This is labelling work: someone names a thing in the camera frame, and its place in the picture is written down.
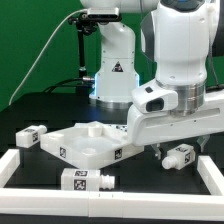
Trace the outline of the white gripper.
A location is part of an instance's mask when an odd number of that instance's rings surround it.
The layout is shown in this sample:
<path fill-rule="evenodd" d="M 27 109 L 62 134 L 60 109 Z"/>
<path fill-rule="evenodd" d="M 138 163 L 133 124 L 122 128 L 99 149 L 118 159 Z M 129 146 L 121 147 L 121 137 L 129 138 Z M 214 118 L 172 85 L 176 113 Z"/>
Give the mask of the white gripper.
<path fill-rule="evenodd" d="M 135 146 L 151 145 L 155 157 L 161 160 L 160 144 L 197 137 L 200 151 L 210 139 L 207 134 L 224 131 L 224 99 L 207 98 L 195 113 L 177 117 L 164 112 L 142 114 L 132 106 L 127 117 L 127 135 Z"/>

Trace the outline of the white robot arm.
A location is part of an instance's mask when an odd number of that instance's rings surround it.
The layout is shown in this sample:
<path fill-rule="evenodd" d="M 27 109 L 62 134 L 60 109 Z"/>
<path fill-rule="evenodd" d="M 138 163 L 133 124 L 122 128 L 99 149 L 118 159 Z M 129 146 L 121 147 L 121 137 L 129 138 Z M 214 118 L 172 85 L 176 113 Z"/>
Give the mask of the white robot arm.
<path fill-rule="evenodd" d="M 206 58 L 224 22 L 224 0 L 81 0 L 87 9 L 146 13 L 141 50 L 155 78 L 132 92 L 127 133 L 136 146 L 224 132 L 224 90 L 206 91 Z"/>

